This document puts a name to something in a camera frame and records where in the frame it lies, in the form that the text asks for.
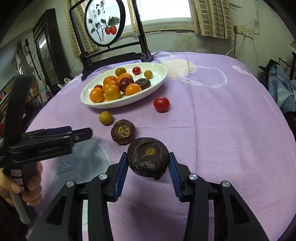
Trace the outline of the person's left hand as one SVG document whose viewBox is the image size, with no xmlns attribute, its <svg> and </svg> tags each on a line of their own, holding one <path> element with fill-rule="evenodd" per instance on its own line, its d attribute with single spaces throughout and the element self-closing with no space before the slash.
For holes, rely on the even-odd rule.
<svg viewBox="0 0 296 241">
<path fill-rule="evenodd" d="M 41 173 L 42 165 L 40 162 L 36 163 L 36 174 L 28 182 L 28 191 L 22 193 L 22 199 L 28 206 L 37 206 L 41 203 Z M 20 186 L 14 180 L 4 173 L 4 169 L 1 168 L 1 196 L 10 204 L 14 205 L 11 193 L 18 194 L 20 193 Z"/>
</svg>

